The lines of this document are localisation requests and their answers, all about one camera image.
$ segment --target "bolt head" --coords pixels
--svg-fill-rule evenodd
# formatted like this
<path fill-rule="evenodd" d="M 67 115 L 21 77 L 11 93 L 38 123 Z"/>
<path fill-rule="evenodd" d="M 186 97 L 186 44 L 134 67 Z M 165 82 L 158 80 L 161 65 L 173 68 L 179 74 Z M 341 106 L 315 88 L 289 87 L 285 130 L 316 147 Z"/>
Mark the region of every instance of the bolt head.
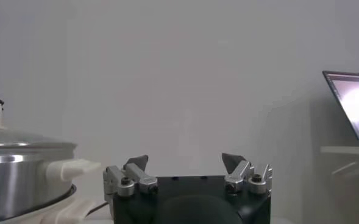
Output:
<path fill-rule="evenodd" d="M 255 174 L 255 175 L 252 177 L 252 181 L 253 181 L 254 183 L 259 183 L 259 182 L 262 181 L 262 176 L 259 175 L 259 174 Z"/>
<path fill-rule="evenodd" d="M 123 177 L 123 178 L 121 179 L 121 184 L 122 184 L 122 185 L 128 185 L 128 184 L 130 184 L 130 179 L 129 179 L 128 177 Z"/>

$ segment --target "metal bracket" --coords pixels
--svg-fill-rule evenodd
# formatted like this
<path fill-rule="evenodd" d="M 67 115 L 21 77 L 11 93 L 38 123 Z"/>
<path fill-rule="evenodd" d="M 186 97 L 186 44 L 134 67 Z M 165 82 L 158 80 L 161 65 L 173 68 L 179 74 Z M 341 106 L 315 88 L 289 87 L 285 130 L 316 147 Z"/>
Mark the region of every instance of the metal bracket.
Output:
<path fill-rule="evenodd" d="M 123 167 L 124 170 L 125 170 L 125 166 L 130 163 L 136 164 L 136 166 L 138 166 L 142 171 L 145 171 L 145 167 L 147 166 L 147 163 L 148 163 L 148 156 L 143 155 L 143 156 L 138 156 L 138 157 L 133 157 L 133 158 L 128 159 L 128 161 L 126 162 L 126 164 Z"/>
<path fill-rule="evenodd" d="M 110 202 L 113 194 L 130 197 L 135 192 L 135 182 L 127 178 L 117 166 L 109 166 L 104 171 L 105 201 Z"/>
<path fill-rule="evenodd" d="M 140 192 L 145 194 L 157 193 L 157 178 L 146 174 L 136 164 L 126 164 L 125 174 L 139 184 Z"/>
<path fill-rule="evenodd" d="M 244 157 L 240 155 L 233 155 L 228 153 L 221 154 L 222 161 L 227 169 L 228 173 L 232 173 L 235 168 L 239 165 L 243 160 L 247 161 Z"/>
<path fill-rule="evenodd" d="M 272 167 L 265 165 L 259 170 L 261 174 L 255 174 L 248 179 L 249 191 L 254 194 L 271 193 Z"/>
<path fill-rule="evenodd" d="M 249 161 L 242 160 L 233 172 L 224 177 L 226 191 L 230 194 L 243 189 L 244 180 L 254 174 L 254 167 Z"/>

